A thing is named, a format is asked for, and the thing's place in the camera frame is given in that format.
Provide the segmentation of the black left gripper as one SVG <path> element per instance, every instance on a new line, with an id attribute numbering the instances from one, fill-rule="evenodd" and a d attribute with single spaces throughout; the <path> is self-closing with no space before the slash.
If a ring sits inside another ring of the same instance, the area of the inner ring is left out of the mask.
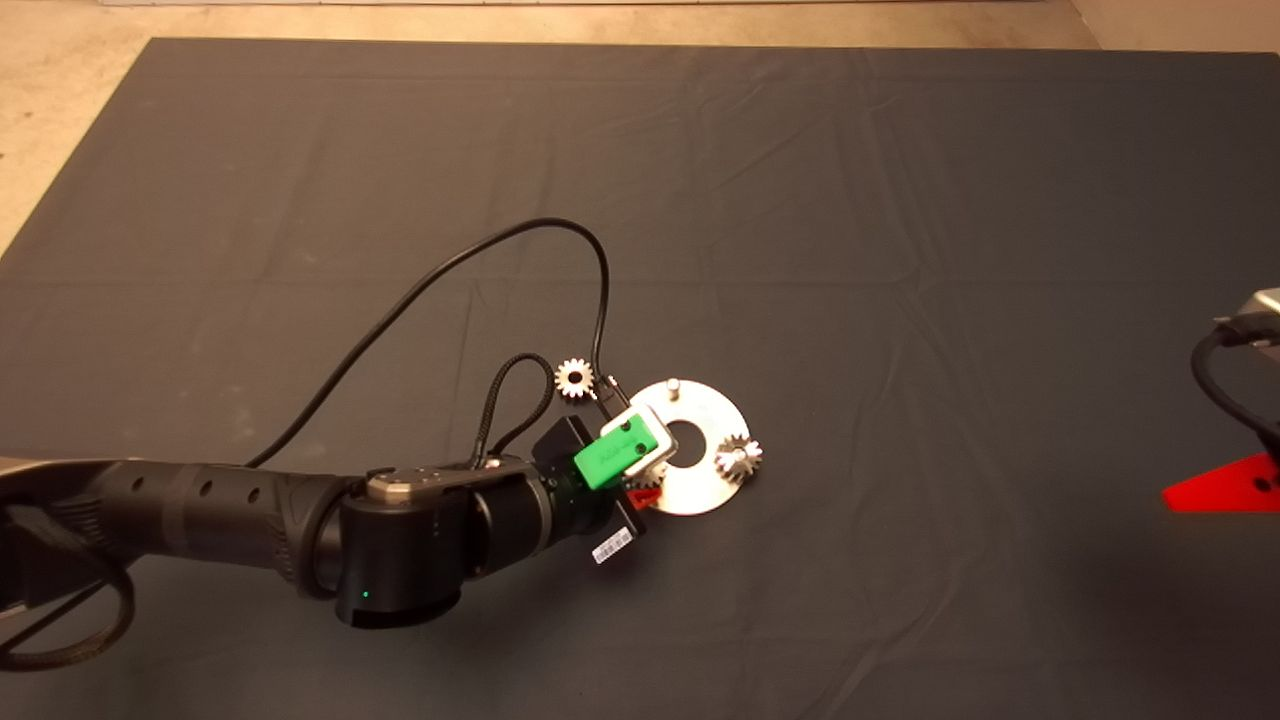
<path id="1" fill-rule="evenodd" d="M 575 544 L 594 568 L 617 562 L 626 550 L 645 536 L 640 518 L 662 498 L 662 488 L 594 489 L 575 462 L 575 456 L 593 442 L 577 415 L 554 420 L 532 445 L 532 464 L 549 502 L 547 550 Z"/>

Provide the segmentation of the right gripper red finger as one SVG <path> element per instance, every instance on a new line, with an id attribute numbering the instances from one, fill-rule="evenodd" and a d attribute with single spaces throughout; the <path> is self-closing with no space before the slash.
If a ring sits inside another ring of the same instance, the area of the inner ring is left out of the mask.
<path id="1" fill-rule="evenodd" d="M 1256 454 L 1162 491 L 1174 512 L 1279 514 L 1279 469 L 1270 454 Z"/>

